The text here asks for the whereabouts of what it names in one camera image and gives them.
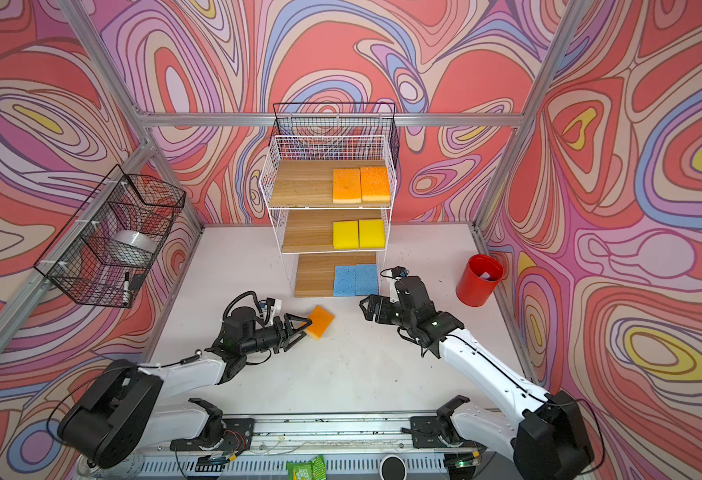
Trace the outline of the beige sponge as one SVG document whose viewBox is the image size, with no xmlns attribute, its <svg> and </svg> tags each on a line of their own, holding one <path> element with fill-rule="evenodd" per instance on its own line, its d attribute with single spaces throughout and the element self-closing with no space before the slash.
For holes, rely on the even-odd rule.
<svg viewBox="0 0 702 480">
<path fill-rule="evenodd" d="M 308 319 L 311 321 L 311 325 L 306 330 L 307 335 L 312 339 L 319 340 L 335 319 L 335 315 L 322 306 L 316 306 L 308 315 Z"/>
</svg>

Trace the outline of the blue sponge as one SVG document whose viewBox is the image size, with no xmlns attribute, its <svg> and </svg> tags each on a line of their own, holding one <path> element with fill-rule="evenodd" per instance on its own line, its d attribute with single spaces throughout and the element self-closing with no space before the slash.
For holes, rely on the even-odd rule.
<svg viewBox="0 0 702 480">
<path fill-rule="evenodd" d="M 356 266 L 339 265 L 335 267 L 333 296 L 354 297 L 356 295 Z"/>
<path fill-rule="evenodd" d="M 354 273 L 354 292 L 356 296 L 379 294 L 379 272 L 375 264 L 357 264 L 354 267 Z"/>
</svg>

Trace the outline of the yellow sponge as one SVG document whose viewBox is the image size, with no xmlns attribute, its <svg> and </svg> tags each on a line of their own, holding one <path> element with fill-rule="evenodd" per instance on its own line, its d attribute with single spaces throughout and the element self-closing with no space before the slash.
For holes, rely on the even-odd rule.
<svg viewBox="0 0 702 480">
<path fill-rule="evenodd" d="M 381 219 L 358 221 L 359 248 L 383 249 L 386 245 L 386 227 Z"/>
<path fill-rule="evenodd" d="M 333 223 L 333 248 L 335 250 L 356 250 L 359 248 L 359 224 L 357 220 Z"/>
</svg>

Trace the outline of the orange sponge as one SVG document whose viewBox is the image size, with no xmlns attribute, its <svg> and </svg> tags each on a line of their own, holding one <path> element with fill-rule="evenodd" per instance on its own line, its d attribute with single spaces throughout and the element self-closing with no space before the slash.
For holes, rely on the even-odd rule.
<svg viewBox="0 0 702 480">
<path fill-rule="evenodd" d="M 386 167 L 360 169 L 361 199 L 365 203 L 389 203 L 391 199 L 388 170 Z"/>
<path fill-rule="evenodd" d="M 358 204 L 362 201 L 361 171 L 359 168 L 341 168 L 333 170 L 332 202 L 340 204 Z"/>
</svg>

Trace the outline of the white wire wooden shelf rack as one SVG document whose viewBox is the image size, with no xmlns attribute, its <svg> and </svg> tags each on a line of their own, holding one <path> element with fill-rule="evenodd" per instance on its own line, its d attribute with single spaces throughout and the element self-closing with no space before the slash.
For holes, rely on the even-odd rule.
<svg viewBox="0 0 702 480">
<path fill-rule="evenodd" d="M 381 167 L 386 201 L 335 203 L 334 172 Z M 338 266 L 385 262 L 385 245 L 336 249 L 336 222 L 380 220 L 388 240 L 397 190 L 391 142 L 384 135 L 274 135 L 258 180 L 292 294 L 331 297 Z"/>
</svg>

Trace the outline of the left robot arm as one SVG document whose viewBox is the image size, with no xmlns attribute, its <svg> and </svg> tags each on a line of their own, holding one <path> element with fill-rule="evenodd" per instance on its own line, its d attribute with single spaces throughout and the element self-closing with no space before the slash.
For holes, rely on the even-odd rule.
<svg viewBox="0 0 702 480">
<path fill-rule="evenodd" d="M 231 381 L 249 365 L 249 355 L 288 351 L 311 325 L 311 319 L 293 314 L 228 309 L 211 346 L 189 357 L 168 365 L 109 364 L 64 415 L 56 437 L 100 469 L 165 442 L 217 450 L 228 431 L 219 407 L 199 397 L 178 405 L 164 399 Z"/>
</svg>

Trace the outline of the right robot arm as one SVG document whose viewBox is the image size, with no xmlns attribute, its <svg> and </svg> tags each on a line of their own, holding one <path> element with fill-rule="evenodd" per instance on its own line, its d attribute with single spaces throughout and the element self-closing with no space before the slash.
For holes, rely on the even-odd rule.
<svg viewBox="0 0 702 480">
<path fill-rule="evenodd" d="M 472 443 L 512 461 L 524 479 L 574 479 L 595 460 L 579 402 L 533 384 L 491 354 L 453 314 L 436 308 L 417 276 L 389 280 L 394 295 L 368 295 L 359 307 L 373 323 L 393 325 L 399 336 L 470 380 L 496 412 L 457 395 L 436 412 L 435 426 L 413 437 L 449 447 Z"/>
</svg>

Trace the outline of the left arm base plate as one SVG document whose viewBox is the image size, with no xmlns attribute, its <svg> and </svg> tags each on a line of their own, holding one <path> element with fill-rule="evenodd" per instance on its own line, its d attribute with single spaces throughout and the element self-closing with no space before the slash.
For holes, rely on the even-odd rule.
<svg viewBox="0 0 702 480">
<path fill-rule="evenodd" d="M 254 426 L 254 418 L 223 418 L 211 426 L 205 426 L 193 439 L 171 441 L 170 449 L 174 452 L 241 454 L 251 447 Z"/>
</svg>

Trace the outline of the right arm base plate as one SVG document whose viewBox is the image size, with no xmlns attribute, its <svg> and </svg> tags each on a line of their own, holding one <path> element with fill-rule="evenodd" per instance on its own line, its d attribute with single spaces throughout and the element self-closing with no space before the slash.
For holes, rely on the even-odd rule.
<svg viewBox="0 0 702 480">
<path fill-rule="evenodd" d="M 436 415 L 412 416 L 409 425 L 401 428 L 409 435 L 416 449 L 474 448 L 477 443 L 462 438 L 449 420 Z"/>
</svg>

